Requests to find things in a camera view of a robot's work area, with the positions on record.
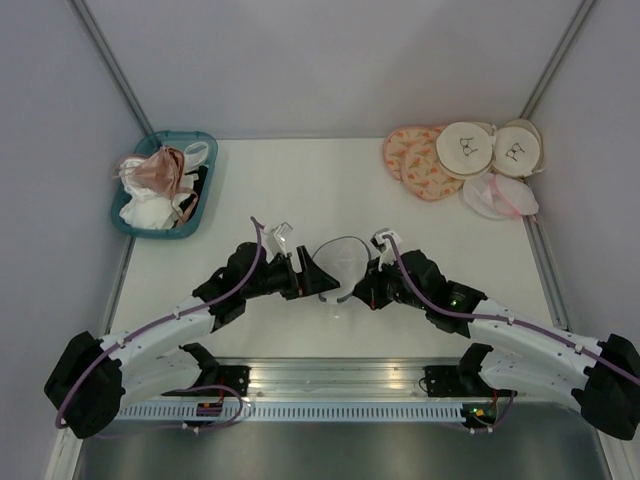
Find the white pink-trim mesh bag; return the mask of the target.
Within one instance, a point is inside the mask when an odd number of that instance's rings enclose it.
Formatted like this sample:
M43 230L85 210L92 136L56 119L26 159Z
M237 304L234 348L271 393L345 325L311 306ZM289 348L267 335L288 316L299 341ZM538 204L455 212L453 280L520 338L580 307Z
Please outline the white pink-trim mesh bag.
M485 173L467 180L462 197L468 207L492 220L515 220L539 211L539 204L525 183L501 174Z

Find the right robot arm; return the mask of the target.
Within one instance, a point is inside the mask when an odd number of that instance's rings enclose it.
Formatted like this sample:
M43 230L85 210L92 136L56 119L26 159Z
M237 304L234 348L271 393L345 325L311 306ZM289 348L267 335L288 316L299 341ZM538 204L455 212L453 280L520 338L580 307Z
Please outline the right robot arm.
M420 309L437 329L470 340L456 371L459 388L544 398L578 412L619 440L639 426L639 353L626 338L605 340L520 318L483 292L448 280L421 251L372 260L353 294L373 310Z

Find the cream bag with glasses print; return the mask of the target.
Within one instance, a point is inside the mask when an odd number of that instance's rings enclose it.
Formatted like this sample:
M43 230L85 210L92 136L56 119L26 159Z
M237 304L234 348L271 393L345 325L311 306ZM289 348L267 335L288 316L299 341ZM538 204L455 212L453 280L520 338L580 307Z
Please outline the cream bag with glasses print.
M444 171L461 180L487 172L494 160L496 131L484 122L447 125L436 139L436 155Z

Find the white mesh laundry bag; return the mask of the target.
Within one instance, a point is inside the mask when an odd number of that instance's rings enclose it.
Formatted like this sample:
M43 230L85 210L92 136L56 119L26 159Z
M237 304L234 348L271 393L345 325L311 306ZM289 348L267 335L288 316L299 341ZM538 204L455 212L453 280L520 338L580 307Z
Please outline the white mesh laundry bag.
M312 254L312 260L339 282L339 287L319 293L319 302L334 318L347 311L354 288L360 282L372 259L369 245L354 235L344 235L320 245Z

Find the aluminium front rail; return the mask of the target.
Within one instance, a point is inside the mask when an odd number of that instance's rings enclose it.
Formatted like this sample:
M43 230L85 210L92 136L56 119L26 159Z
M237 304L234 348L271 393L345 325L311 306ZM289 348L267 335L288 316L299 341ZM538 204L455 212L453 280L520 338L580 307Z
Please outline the aluminium front rail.
M246 397L265 401L446 400L429 398L418 386L428 365L456 365L455 358L220 358L219 365L251 368ZM218 366L207 377L215 379ZM464 385L466 398L492 399L487 387Z

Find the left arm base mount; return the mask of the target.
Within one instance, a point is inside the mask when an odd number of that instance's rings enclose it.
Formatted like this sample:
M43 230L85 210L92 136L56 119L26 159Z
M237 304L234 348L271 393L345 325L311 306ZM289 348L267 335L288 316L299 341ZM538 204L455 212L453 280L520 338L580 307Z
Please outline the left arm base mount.
M224 385L245 397L250 385L251 368L247 365L219 365L214 383Z

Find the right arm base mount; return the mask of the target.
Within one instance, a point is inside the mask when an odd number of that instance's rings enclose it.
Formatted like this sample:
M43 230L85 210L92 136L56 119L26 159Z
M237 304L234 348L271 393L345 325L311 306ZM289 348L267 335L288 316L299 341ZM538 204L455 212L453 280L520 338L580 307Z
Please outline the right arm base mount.
M454 365L428 365L418 386L429 398L466 398L469 390L462 384Z

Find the teal plastic basket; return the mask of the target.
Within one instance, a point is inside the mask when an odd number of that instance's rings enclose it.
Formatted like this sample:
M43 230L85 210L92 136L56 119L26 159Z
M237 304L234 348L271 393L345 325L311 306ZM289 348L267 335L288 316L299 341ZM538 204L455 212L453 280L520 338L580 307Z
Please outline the teal plastic basket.
M178 240L198 229L209 196L217 141L201 131L156 131L114 168L112 225L137 238Z

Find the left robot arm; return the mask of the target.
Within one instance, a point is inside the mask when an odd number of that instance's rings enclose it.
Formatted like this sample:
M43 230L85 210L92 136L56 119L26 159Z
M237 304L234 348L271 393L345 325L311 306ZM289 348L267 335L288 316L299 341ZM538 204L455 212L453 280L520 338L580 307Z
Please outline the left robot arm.
M262 245L242 243L171 313L133 331L72 337L44 386L57 410L56 427L86 439L132 403L184 390L212 393L218 384L216 360L197 339L241 316L250 299L279 294L296 300L339 288L305 247L296 253L299 271L288 254L269 258Z

